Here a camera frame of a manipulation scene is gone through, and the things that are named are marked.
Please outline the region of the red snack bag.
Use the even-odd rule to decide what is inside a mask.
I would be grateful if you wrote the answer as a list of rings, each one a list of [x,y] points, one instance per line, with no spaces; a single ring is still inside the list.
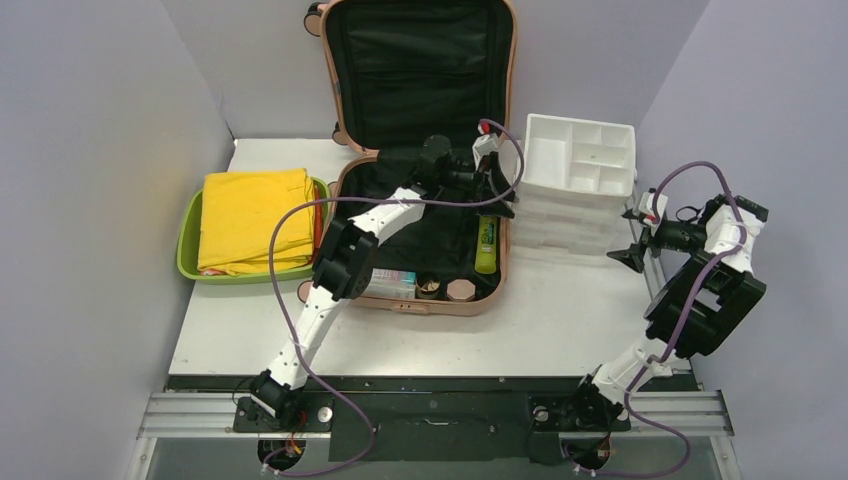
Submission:
[[[324,231],[324,206],[321,203],[314,206],[314,215],[313,255],[311,262],[314,261],[319,252]]]

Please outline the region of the white toothpaste box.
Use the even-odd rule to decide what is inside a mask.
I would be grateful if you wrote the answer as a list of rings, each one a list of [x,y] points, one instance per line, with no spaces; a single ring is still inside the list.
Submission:
[[[374,269],[363,295],[387,299],[414,299],[416,296],[416,273]]]

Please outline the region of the green plastic tray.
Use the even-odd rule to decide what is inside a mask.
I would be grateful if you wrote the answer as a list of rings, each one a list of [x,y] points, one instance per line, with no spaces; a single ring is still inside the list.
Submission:
[[[328,198],[332,196],[332,193],[334,193],[333,187],[335,187],[335,181],[332,181],[330,182],[330,184],[328,184],[319,178],[313,177],[313,183],[316,198]],[[202,196],[203,190],[198,190],[190,200],[183,216],[183,224],[179,234],[179,240],[176,250],[176,266],[179,272],[189,280],[210,285],[246,285],[269,283],[271,277],[268,273],[244,274],[240,276],[230,276],[226,274],[203,275],[200,273],[197,268],[197,260],[199,254],[199,243],[201,233],[200,225],[203,203]],[[321,208],[322,212],[320,216],[318,216],[321,220],[316,220],[315,224],[315,240],[317,242],[315,248],[316,253],[317,244],[320,243],[319,237],[321,235],[319,234],[322,233],[325,224],[331,217],[329,206],[324,205]],[[311,262],[312,260],[308,261],[305,265],[299,266],[297,268],[277,271],[276,278],[278,280],[283,281],[306,278],[311,272]]]

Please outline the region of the yellow box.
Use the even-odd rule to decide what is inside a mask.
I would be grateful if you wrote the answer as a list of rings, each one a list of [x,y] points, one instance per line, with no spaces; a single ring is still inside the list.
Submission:
[[[214,275],[267,274],[269,257],[279,272],[307,265],[315,245],[314,206],[284,222],[293,208],[315,199],[313,179],[304,168],[223,172],[205,177],[202,189],[197,268]]]

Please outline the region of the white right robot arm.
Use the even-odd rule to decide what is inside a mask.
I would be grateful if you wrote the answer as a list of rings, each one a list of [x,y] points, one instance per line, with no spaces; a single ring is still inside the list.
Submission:
[[[646,256],[685,252],[688,260],[653,297],[645,333],[612,361],[586,375],[564,400],[566,418],[581,428],[609,428],[625,410],[626,396],[669,371],[672,363],[712,354],[766,292],[752,270],[754,243],[767,208],[737,195],[719,194],[695,217],[656,220],[648,213],[653,193],[624,213],[642,232],[628,248],[608,252],[641,273]]]

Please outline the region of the pink hard-shell suitcase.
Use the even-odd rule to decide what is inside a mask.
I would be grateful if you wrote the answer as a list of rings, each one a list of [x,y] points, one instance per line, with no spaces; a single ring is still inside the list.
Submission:
[[[480,122],[501,141],[507,136],[516,46],[508,2],[332,1],[313,6],[305,23],[323,39],[336,131],[358,153],[337,181],[332,219],[361,214],[369,200],[390,196],[430,136],[447,137],[464,160],[472,157]],[[350,303],[453,316],[486,311],[506,278],[510,220],[495,217],[497,271],[484,275],[474,268],[479,217],[469,209],[434,208],[379,247],[375,269],[438,275],[436,299],[362,294]],[[475,284],[473,301],[447,299],[446,287],[456,279]]]

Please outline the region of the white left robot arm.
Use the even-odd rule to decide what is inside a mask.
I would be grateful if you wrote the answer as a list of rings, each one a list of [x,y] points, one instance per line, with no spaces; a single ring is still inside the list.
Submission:
[[[310,363],[341,310],[367,289],[383,243],[438,207],[513,217],[509,205],[517,184],[499,165],[500,143],[497,134],[481,132],[471,159],[464,160],[447,137],[430,136],[390,196],[369,200],[369,210],[361,214],[330,221],[303,309],[297,319],[284,317],[288,340],[250,383],[250,398],[272,429],[285,430],[297,420],[298,396],[314,374]]]

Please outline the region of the white plastic drawer organizer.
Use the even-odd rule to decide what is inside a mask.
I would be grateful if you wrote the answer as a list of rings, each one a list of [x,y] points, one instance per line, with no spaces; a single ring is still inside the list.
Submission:
[[[603,256],[613,248],[636,177],[635,128],[531,113],[511,240]]]

